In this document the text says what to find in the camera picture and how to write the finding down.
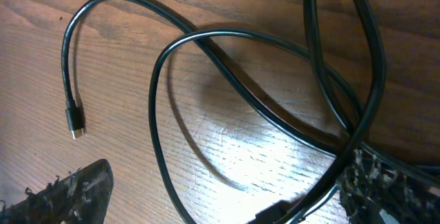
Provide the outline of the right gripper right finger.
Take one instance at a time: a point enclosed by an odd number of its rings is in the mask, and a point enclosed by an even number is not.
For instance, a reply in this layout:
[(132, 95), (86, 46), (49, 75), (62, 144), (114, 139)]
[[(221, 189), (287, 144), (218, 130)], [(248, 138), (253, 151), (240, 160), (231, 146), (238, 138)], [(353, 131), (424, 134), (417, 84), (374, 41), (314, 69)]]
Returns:
[(356, 149), (338, 177), (350, 223), (439, 223), (439, 174)]

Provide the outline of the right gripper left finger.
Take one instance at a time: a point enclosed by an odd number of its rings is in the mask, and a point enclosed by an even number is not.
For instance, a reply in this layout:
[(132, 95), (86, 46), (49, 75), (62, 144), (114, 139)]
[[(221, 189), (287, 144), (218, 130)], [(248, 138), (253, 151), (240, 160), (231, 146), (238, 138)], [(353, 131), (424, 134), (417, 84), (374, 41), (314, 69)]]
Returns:
[(25, 199), (14, 205), (1, 201), (1, 222), (103, 224), (113, 191), (110, 163), (99, 159), (67, 177), (57, 177), (40, 192), (25, 189)]

